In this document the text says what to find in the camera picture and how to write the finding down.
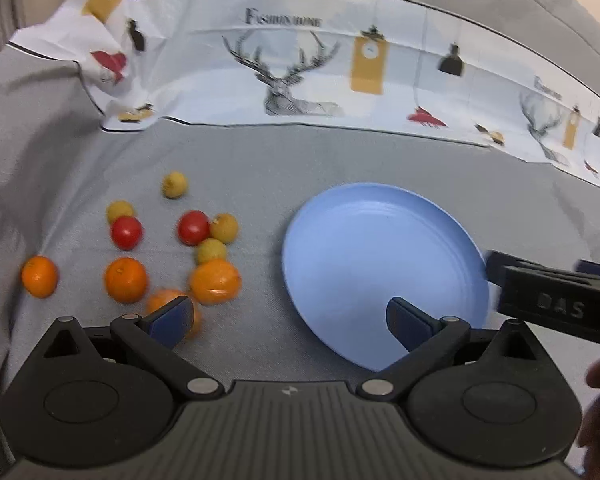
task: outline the deer antlers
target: deer antlers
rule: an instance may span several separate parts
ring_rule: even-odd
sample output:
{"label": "deer antlers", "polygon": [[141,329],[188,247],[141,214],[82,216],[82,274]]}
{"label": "deer antlers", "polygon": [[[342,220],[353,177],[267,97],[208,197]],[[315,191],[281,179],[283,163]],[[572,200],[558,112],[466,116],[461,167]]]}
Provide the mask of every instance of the deer antlers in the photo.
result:
{"label": "deer antlers", "polygon": [[304,50],[300,49],[300,63],[289,67],[289,69],[286,71],[286,75],[283,77],[283,79],[290,85],[302,81],[302,77],[299,74],[324,66],[338,53],[340,43],[336,42],[336,44],[333,45],[331,52],[325,56],[324,51],[326,47],[324,46],[324,43],[320,41],[320,38],[318,38],[314,32],[312,32],[311,35],[318,44],[318,53],[311,58],[311,63],[307,64]]}
{"label": "deer antlers", "polygon": [[238,38],[238,41],[235,42],[235,50],[231,48],[227,39],[223,37],[222,40],[224,41],[224,46],[229,51],[229,53],[232,56],[234,56],[234,59],[238,63],[243,64],[244,66],[247,66],[252,70],[255,70],[256,72],[258,72],[258,74],[260,74],[268,80],[279,79],[281,81],[284,81],[288,85],[293,85],[301,82],[302,76],[300,74],[302,72],[307,72],[315,68],[320,68],[321,66],[328,63],[331,59],[333,59],[333,57],[337,54],[338,49],[340,48],[340,43],[336,42],[336,44],[331,49],[330,53],[325,54],[326,47],[324,46],[324,43],[320,41],[320,39],[318,38],[318,36],[316,36],[314,32],[312,32],[312,36],[318,43],[318,52],[315,56],[311,58],[311,62],[306,62],[306,55],[304,53],[304,50],[301,48],[300,62],[297,64],[293,64],[291,67],[289,67],[284,77],[275,78],[269,71],[269,67],[260,60],[260,53],[262,52],[261,47],[256,48],[255,52],[253,53],[253,59],[250,59],[249,56],[242,51],[243,42],[251,35],[252,32],[252,30],[248,30],[243,35],[241,35],[240,38]]}
{"label": "deer antlers", "polygon": [[223,36],[222,40],[224,41],[224,46],[229,51],[229,53],[232,56],[234,56],[235,60],[238,63],[243,64],[244,66],[247,66],[247,67],[251,68],[252,70],[255,70],[258,74],[260,74],[264,78],[273,79],[273,76],[271,75],[271,72],[269,71],[269,67],[266,65],[266,63],[263,63],[260,60],[260,53],[262,51],[262,49],[260,47],[256,48],[256,51],[253,53],[253,60],[249,59],[248,54],[244,54],[242,52],[242,43],[252,33],[253,33],[252,30],[248,30],[243,35],[241,35],[240,38],[238,38],[238,41],[235,42],[235,50],[232,50],[231,45],[229,45],[229,42]]}
{"label": "deer antlers", "polygon": [[551,128],[555,128],[562,121],[562,114],[558,112],[556,117],[549,116],[549,120],[536,128],[536,118],[534,117],[536,113],[535,106],[529,106],[529,99],[531,95],[527,94],[525,97],[522,97],[520,94],[520,109],[522,110],[523,115],[526,117],[526,120],[529,122],[529,130],[533,130],[532,133],[538,134],[541,137],[544,137],[548,130]]}

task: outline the cherry tomato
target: cherry tomato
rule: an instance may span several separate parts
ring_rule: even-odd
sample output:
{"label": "cherry tomato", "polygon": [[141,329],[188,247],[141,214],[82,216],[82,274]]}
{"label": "cherry tomato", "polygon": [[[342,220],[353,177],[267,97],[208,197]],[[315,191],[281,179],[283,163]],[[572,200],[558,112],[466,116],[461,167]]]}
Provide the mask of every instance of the cherry tomato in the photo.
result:
{"label": "cherry tomato", "polygon": [[198,245],[209,238],[209,219],[202,211],[187,211],[178,222],[178,238],[183,244]]}
{"label": "cherry tomato", "polygon": [[111,239],[123,251],[130,251],[142,239],[142,224],[133,216],[121,216],[111,224]]}

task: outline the finger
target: finger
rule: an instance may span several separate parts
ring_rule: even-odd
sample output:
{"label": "finger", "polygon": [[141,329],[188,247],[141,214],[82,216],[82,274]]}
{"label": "finger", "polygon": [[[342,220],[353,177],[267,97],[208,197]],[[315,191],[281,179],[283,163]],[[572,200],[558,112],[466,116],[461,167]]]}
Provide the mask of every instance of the finger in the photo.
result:
{"label": "finger", "polygon": [[585,480],[600,480],[600,444],[594,442],[587,449],[584,457],[584,476]]}
{"label": "finger", "polygon": [[592,388],[600,388],[600,360],[596,361],[589,367],[585,380]]}
{"label": "finger", "polygon": [[600,437],[600,396],[584,414],[580,434],[578,435],[578,446],[584,447],[591,444]]}

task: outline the red bird illustration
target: red bird illustration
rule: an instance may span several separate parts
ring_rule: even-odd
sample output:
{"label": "red bird illustration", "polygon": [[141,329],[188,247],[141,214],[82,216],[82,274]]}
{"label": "red bird illustration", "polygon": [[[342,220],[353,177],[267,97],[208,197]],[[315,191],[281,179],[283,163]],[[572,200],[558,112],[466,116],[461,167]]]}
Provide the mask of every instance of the red bird illustration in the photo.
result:
{"label": "red bird illustration", "polygon": [[114,84],[117,84],[124,79],[122,71],[126,66],[126,56],[122,54],[122,52],[109,54],[103,50],[95,50],[91,53],[91,55],[100,66],[103,66],[107,70],[111,70],[113,72]]}
{"label": "red bird illustration", "polygon": [[446,127],[446,124],[443,123],[440,119],[435,118],[424,108],[421,108],[419,106],[416,108],[416,112],[414,114],[409,115],[407,119],[415,123],[424,124],[425,126],[435,126],[436,128],[439,128],[440,126]]}

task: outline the plastic plate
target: plastic plate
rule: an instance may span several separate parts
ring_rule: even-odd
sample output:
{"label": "plastic plate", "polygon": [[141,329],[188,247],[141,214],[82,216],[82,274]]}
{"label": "plastic plate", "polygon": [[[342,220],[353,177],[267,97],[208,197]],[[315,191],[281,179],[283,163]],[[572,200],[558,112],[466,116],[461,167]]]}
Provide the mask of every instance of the plastic plate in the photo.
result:
{"label": "plastic plate", "polygon": [[399,187],[348,184],[315,196],[286,231],[282,265],[309,328],[369,370],[408,353],[386,326],[394,296],[474,328],[488,312],[484,260],[471,237],[433,202]]}

